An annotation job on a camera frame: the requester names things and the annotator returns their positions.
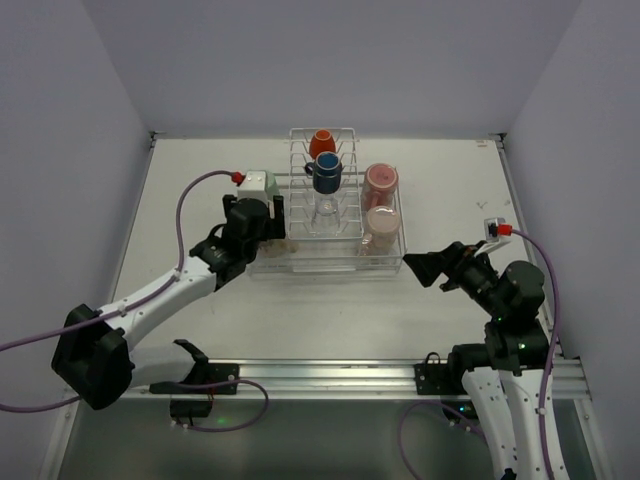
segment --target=gray floor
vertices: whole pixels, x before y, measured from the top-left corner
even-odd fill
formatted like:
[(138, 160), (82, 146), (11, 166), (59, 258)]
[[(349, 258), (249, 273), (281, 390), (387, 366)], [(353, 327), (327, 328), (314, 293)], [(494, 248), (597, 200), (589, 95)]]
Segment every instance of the gray floor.
[[(410, 479), (396, 443), (404, 402), (274, 402), (244, 431), (203, 434), (172, 430), (168, 402), (122, 400), (93, 412), (85, 406), (74, 426), (63, 480), (101, 479)], [(234, 424), (255, 401), (216, 399), (206, 425)], [(595, 478), (578, 436), (571, 402), (558, 402), (557, 420), (572, 478)], [(404, 430), (404, 444), (425, 479), (491, 479), (483, 442), (449, 428), (435, 408), (420, 407)]]

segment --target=red cup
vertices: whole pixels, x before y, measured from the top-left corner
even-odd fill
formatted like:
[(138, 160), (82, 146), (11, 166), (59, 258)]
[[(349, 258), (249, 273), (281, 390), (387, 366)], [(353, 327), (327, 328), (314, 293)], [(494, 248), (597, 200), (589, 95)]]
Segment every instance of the red cup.
[(362, 209), (391, 207), (393, 194), (398, 188), (398, 172), (386, 163), (375, 163), (367, 168), (362, 186)]
[(318, 130), (313, 134), (313, 138), (309, 144), (309, 155), (311, 155), (311, 158), (314, 160), (322, 152), (336, 152), (336, 142), (329, 130)]

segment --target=clear glass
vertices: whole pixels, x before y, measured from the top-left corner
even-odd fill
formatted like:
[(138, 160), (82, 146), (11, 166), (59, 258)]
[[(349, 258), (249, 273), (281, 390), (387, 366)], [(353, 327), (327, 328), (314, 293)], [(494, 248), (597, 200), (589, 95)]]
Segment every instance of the clear glass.
[(340, 229), (340, 214), (338, 200), (334, 194), (322, 195), (315, 193), (315, 209), (311, 226), (318, 233), (338, 232)]

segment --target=orange cup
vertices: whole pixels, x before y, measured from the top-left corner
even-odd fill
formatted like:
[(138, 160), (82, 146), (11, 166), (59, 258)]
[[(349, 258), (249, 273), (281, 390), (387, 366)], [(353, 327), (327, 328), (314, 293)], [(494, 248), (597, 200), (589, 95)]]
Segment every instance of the orange cup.
[(322, 152), (335, 153), (335, 151), (336, 142), (329, 130), (318, 130), (313, 134), (313, 138), (309, 144), (309, 155), (311, 155), (311, 158), (315, 160)]

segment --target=cable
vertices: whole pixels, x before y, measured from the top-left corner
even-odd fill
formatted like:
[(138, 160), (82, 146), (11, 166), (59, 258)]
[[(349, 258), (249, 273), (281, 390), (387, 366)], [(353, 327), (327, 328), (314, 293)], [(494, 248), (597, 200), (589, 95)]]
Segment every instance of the cable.
[(219, 427), (219, 428), (208, 428), (208, 427), (199, 427), (197, 425), (187, 425), (180, 422), (179, 420), (176, 423), (178, 423), (179, 425), (182, 425), (188, 430), (195, 430), (196, 432), (205, 432), (205, 433), (235, 432), (237, 430), (242, 430), (243, 428), (250, 427), (251, 425), (256, 423), (258, 420), (260, 420), (262, 416), (267, 412), (267, 409), (269, 408), (269, 394), (267, 393), (265, 388), (259, 383), (253, 382), (251, 380), (238, 379), (238, 380), (229, 380), (227, 382), (207, 383), (204, 385), (186, 385), (184, 383), (175, 383), (175, 385), (181, 388), (189, 389), (189, 390), (210, 390), (212, 388), (227, 387), (229, 385), (238, 385), (239, 383), (244, 383), (246, 385), (251, 385), (252, 387), (256, 387), (258, 390), (262, 392), (262, 395), (264, 396), (264, 403), (262, 404), (262, 408), (260, 409), (258, 414), (252, 419), (247, 420), (246, 422), (241, 423), (239, 425), (234, 425), (232, 427)]
[[(184, 266), (184, 241), (182, 238), (182, 225), (181, 225), (181, 216), (182, 216), (182, 205), (184, 204), (184, 200), (189, 194), (189, 192), (195, 187), (197, 184), (206, 180), (207, 178), (213, 177), (215, 175), (228, 175), (232, 179), (238, 177), (238, 172), (229, 172), (227, 170), (214, 170), (209, 173), (205, 173), (204, 175), (199, 176), (195, 180), (193, 180), (187, 188), (184, 189), (180, 198), (178, 199), (178, 205), (176, 207), (176, 235), (178, 238), (178, 265), (176, 266), (176, 270), (182, 270)], [(133, 302), (125, 307), (125, 312), (141, 307), (145, 303), (153, 300), (158, 297), (164, 291), (166, 291), (175, 281), (176, 277), (170, 277), (165, 283), (160, 285), (155, 291), (151, 292), (147, 296), (141, 298), (140, 300)], [(5, 352), (7, 350), (11, 350), (13, 348), (22, 347), (24, 345), (29, 345), (30, 343), (40, 342), (42, 340), (46, 340), (52, 337), (58, 337), (60, 335), (64, 335), (65, 333), (75, 332), (76, 330), (80, 330), (82, 328), (90, 327), (91, 325), (95, 325), (100, 322), (104, 322), (106, 320), (111, 320), (117, 316), (121, 315), (121, 312), (116, 310), (111, 313), (106, 313), (100, 315), (96, 318), (92, 318), (91, 320), (87, 320), (86, 322), (78, 323), (76, 325), (72, 325), (70, 327), (58, 328), (56, 330), (51, 330), (50, 332), (39, 333), (37, 335), (32, 335), (30, 337), (22, 338), (19, 340), (14, 340), (13, 342), (8, 342), (3, 345), (0, 345), (0, 353)], [(2, 412), (10, 412), (10, 413), (39, 413), (39, 412), (47, 412), (49, 410), (54, 410), (56, 408), (63, 407), (65, 405), (70, 405), (76, 401), (80, 400), (80, 397), (73, 397), (67, 400), (63, 400), (61, 402), (52, 403), (49, 405), (41, 405), (38, 407), (14, 407), (12, 405), (5, 405), (0, 403), (0, 411)]]
[[(547, 252), (545, 252), (542, 246), (525, 232), (513, 229), (511, 230), (511, 233), (524, 238), (531, 245), (533, 245), (536, 250), (538, 250), (538, 253), (540, 253), (540, 256), (544, 260), (544, 263), (547, 265), (547, 270), (549, 270), (549, 277), (551, 278), (551, 289), (553, 291), (553, 329), (551, 331), (549, 352), (547, 352), (547, 360), (544, 365), (544, 373), (542, 375), (542, 381), (540, 382), (540, 393), (538, 395), (538, 410), (544, 411), (542, 409), (545, 406), (547, 398), (547, 385), (549, 383), (549, 376), (551, 375), (551, 368), (553, 366), (553, 354), (556, 348), (556, 343), (558, 342), (558, 332), (560, 328), (560, 293), (558, 292), (558, 280), (556, 278), (556, 272), (553, 268), (551, 258), (549, 257), (549, 255), (547, 255)], [(540, 427), (540, 443), (542, 444), (544, 466), (550, 480), (553, 480), (555, 477), (553, 474), (553, 467), (551, 465), (551, 458), (549, 457), (549, 445), (547, 443), (547, 426), (544, 420), (544, 415), (538, 415), (538, 425)]]
[(409, 413), (411, 413), (411, 411), (414, 408), (419, 407), (420, 405), (434, 405), (436, 407), (445, 409), (449, 413), (452, 413), (453, 415), (458, 417), (464, 424), (467, 425), (467, 427), (469, 428), (469, 431), (478, 435), (486, 443), (486, 439), (484, 438), (484, 433), (482, 433), (482, 430), (480, 430), (473, 423), (471, 423), (471, 421), (468, 418), (466, 418), (464, 415), (454, 410), (450, 406), (445, 405), (444, 403), (439, 402), (438, 400), (420, 400), (418, 402), (412, 403), (404, 411), (404, 413), (402, 414), (402, 417), (400, 417), (400, 423), (398, 423), (398, 431), (397, 431), (397, 442), (398, 442), (398, 449), (400, 450), (400, 456), (402, 457), (402, 462), (404, 463), (404, 466), (407, 467), (407, 470), (409, 470), (409, 473), (411, 473), (413, 478), (415, 478), (416, 480), (422, 480), (422, 477), (418, 474), (418, 472), (416, 472), (416, 470), (413, 468), (411, 463), (409, 463), (409, 458), (407, 457), (407, 453), (404, 451), (404, 446), (402, 445), (402, 427), (404, 426), (404, 422), (409, 416)]

